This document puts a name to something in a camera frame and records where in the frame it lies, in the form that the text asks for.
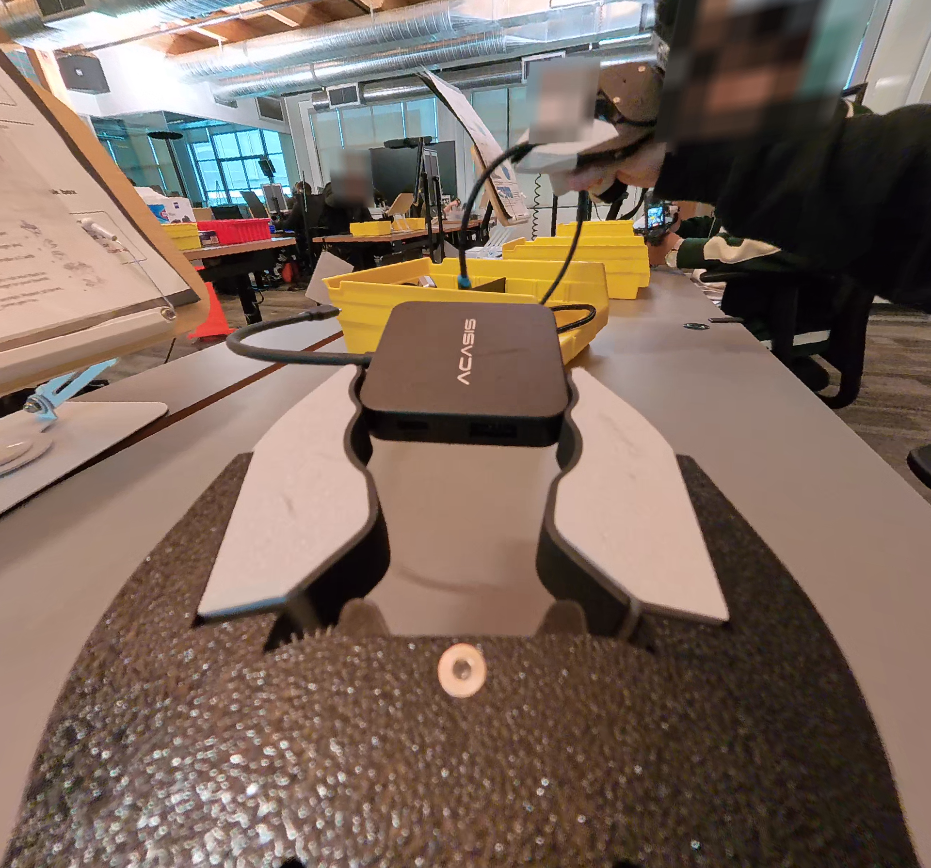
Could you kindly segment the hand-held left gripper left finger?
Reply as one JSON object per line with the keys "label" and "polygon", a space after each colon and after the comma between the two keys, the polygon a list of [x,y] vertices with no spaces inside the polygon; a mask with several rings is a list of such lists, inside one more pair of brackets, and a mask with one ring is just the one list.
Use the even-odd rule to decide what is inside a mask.
{"label": "hand-held left gripper left finger", "polygon": [[283,639],[334,629],[389,637],[367,597],[390,565],[390,539],[358,391],[346,365],[256,443],[197,618],[218,623],[273,613]]}

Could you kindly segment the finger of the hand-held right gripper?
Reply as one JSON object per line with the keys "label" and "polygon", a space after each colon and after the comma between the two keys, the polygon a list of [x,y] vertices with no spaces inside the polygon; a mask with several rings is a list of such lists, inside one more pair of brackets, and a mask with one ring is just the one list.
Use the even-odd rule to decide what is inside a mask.
{"label": "finger of the hand-held right gripper", "polygon": [[618,129],[611,123],[531,129],[515,145],[515,167],[520,174],[548,176],[554,192],[605,192],[614,184],[610,164],[618,145]]}

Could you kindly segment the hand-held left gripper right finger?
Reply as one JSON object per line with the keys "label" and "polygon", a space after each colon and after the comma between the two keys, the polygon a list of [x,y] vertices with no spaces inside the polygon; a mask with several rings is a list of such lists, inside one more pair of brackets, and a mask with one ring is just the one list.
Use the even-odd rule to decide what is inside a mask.
{"label": "hand-held left gripper right finger", "polygon": [[583,631],[632,639],[647,616],[720,626],[722,585],[677,456],[632,405],[587,371],[570,401],[540,530],[540,580]]}

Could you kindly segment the black usb hub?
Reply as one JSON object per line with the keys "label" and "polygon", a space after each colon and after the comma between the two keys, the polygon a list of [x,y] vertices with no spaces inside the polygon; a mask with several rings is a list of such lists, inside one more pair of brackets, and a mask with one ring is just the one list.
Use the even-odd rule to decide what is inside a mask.
{"label": "black usb hub", "polygon": [[571,399],[556,317],[532,303],[404,302],[357,396],[382,441],[549,447]]}

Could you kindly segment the person's right forearm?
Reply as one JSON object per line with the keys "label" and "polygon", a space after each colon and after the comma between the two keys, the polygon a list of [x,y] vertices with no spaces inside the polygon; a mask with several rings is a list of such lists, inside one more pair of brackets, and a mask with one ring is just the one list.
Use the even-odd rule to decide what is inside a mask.
{"label": "person's right forearm", "polygon": [[832,120],[808,138],[681,145],[656,195],[713,205],[730,234],[930,311],[930,107]]}

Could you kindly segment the person's right hand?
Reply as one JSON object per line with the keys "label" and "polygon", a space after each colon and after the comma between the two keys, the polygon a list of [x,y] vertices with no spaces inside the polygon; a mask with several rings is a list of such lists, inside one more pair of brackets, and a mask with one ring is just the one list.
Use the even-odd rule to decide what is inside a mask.
{"label": "person's right hand", "polygon": [[624,159],[588,164],[576,170],[568,187],[586,191],[599,202],[613,204],[626,198],[629,188],[653,187],[667,154],[662,142],[650,141]]}

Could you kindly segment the cardboard document stand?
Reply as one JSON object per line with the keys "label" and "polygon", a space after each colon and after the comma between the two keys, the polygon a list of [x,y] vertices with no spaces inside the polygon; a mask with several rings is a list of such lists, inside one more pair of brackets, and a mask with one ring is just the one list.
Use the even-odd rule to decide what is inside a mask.
{"label": "cardboard document stand", "polygon": [[200,275],[88,126],[2,54],[1,512],[169,412],[80,390],[130,353],[192,330]]}
{"label": "cardboard document stand", "polygon": [[[504,149],[473,108],[469,98],[457,87],[440,79],[431,71],[421,71],[418,77],[465,131],[471,143],[476,174],[480,176],[495,159],[504,153]],[[491,172],[482,187],[503,225],[515,226],[530,221],[525,197],[510,159],[506,159]]]}

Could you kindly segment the black computer monitor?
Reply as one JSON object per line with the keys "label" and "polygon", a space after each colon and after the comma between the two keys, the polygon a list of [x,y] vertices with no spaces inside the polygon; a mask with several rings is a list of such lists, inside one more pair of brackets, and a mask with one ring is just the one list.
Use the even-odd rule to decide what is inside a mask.
{"label": "black computer monitor", "polygon": [[[442,194],[459,197],[457,187],[456,148],[453,141],[438,141],[428,146],[437,154]],[[401,194],[413,193],[416,169],[415,149],[369,149],[373,188],[391,204]]]}

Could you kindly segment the orange traffic cone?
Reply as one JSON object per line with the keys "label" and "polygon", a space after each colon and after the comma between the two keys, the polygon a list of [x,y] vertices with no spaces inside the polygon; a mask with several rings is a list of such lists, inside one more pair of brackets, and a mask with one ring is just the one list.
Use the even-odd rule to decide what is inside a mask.
{"label": "orange traffic cone", "polygon": [[216,295],[213,284],[205,283],[205,287],[209,299],[207,319],[189,332],[187,338],[192,341],[225,340],[235,329],[230,327],[227,321],[224,308]]}

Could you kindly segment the black office chair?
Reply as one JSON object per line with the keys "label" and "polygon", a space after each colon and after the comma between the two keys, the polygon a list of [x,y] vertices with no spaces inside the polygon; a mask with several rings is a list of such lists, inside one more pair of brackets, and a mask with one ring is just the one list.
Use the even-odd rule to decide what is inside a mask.
{"label": "black office chair", "polygon": [[859,395],[874,296],[849,277],[799,269],[712,271],[726,321],[744,325],[830,409]]}

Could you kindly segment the wooden work table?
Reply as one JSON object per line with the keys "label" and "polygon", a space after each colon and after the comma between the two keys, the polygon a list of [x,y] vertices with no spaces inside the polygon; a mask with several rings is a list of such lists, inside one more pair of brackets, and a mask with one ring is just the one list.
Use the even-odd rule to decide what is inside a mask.
{"label": "wooden work table", "polygon": [[201,264],[200,275],[204,282],[231,285],[239,298],[247,325],[253,325],[262,322],[262,314],[250,275],[273,269],[279,256],[296,246],[297,241],[293,237],[270,237],[235,245],[201,247],[184,251],[183,255],[191,263]]}

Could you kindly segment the red plastic bin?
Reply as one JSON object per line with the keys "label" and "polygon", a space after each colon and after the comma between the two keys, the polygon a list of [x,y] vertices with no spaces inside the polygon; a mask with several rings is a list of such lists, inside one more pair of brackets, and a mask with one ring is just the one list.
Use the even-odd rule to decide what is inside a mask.
{"label": "red plastic bin", "polygon": [[221,246],[262,242],[272,237],[269,219],[198,221],[197,228],[213,232]]}

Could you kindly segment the black wall speaker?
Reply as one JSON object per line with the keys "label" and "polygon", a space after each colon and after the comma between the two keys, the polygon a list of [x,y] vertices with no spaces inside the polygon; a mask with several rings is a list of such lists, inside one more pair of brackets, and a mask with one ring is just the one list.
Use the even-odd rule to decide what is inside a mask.
{"label": "black wall speaker", "polygon": [[88,53],[71,53],[56,57],[64,86],[69,92],[106,95],[110,85],[99,59]]}

